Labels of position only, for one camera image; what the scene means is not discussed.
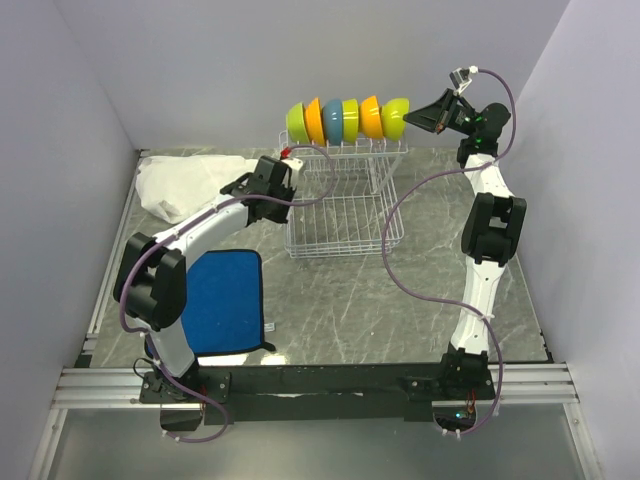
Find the lime green bowl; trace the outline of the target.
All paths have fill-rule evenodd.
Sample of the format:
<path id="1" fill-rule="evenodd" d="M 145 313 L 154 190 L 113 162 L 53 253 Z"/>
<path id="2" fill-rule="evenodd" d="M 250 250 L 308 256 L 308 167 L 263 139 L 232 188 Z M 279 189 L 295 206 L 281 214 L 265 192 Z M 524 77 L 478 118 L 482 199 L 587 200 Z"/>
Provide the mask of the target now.
<path id="1" fill-rule="evenodd" d="M 302 102 L 296 103 L 287 112 L 286 128 L 291 142 L 297 144 L 310 142 L 305 121 L 305 107 Z"/>

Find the orange bowl stack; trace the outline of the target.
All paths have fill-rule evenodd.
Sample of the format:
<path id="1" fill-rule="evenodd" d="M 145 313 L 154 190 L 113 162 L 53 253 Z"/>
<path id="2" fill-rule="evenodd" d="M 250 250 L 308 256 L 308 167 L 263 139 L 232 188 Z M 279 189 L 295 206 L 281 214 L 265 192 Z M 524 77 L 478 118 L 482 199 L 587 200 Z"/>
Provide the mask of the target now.
<path id="1" fill-rule="evenodd" d="M 365 137 L 370 139 L 381 140 L 384 138 L 381 107 L 376 95 L 372 95 L 360 103 L 359 129 Z"/>

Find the white wire dish rack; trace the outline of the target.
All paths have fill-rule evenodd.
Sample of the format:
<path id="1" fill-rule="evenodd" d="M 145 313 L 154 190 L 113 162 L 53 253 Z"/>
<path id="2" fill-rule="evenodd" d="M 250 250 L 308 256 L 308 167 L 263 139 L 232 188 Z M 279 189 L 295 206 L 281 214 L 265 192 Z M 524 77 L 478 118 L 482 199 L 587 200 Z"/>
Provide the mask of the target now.
<path id="1" fill-rule="evenodd" d="M 289 210 L 284 246 L 293 258 L 326 258 L 378 254 L 392 250 L 404 236 L 394 174 L 408 153 L 405 140 L 372 140 L 327 146 L 326 155 L 296 148 L 291 156 L 304 166 L 295 200 L 313 205 Z"/>

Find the yellow-green bowl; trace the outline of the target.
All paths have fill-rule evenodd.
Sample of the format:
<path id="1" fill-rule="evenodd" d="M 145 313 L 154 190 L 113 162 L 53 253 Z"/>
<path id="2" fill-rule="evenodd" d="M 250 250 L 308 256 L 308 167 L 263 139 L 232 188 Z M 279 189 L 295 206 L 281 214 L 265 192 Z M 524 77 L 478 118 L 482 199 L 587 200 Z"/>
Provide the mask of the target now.
<path id="1" fill-rule="evenodd" d="M 359 104 L 355 98 L 342 102 L 343 141 L 355 144 L 359 134 Z"/>

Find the blue bowl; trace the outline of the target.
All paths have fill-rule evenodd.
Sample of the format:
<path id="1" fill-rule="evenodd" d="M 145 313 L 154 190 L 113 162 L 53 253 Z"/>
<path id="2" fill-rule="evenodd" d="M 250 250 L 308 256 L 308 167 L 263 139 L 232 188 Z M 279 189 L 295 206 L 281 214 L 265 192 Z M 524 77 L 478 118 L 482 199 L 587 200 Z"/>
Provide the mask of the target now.
<path id="1" fill-rule="evenodd" d="M 329 100 L 322 109 L 322 122 L 326 141 L 338 146 L 343 141 L 343 104 L 340 99 Z"/>

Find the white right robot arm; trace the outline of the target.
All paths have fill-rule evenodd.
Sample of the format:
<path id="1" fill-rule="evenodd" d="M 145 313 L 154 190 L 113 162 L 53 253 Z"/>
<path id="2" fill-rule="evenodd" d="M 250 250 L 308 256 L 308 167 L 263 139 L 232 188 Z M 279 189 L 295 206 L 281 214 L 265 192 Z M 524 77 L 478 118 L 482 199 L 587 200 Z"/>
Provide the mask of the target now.
<path id="1" fill-rule="evenodd" d="M 452 89 L 404 116 L 425 131 L 440 134 L 450 129 L 464 136 L 457 162 L 474 194 L 461 235 L 466 256 L 463 306 L 440 371 L 429 382 L 441 399 L 470 400 L 475 394 L 493 393 L 489 326 L 498 285 L 516 253 L 527 210 L 526 201 L 512 193 L 498 166 L 498 139 L 510 118 L 503 104 L 491 103 L 478 112 Z"/>

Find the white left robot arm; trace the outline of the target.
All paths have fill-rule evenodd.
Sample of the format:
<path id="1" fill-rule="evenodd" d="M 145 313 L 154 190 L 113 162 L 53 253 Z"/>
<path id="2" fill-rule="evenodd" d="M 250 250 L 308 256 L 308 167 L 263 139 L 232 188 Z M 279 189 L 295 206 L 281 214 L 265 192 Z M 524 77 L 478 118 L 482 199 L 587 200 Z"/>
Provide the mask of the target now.
<path id="1" fill-rule="evenodd" d="M 225 238 L 260 220 L 282 224 L 304 163 L 262 156 L 255 168 L 222 187 L 195 214 L 154 236 L 129 238 L 113 297 L 122 328 L 140 334 L 154 372 L 176 401 L 201 392 L 199 363 L 181 315 L 187 304 L 187 273 Z"/>

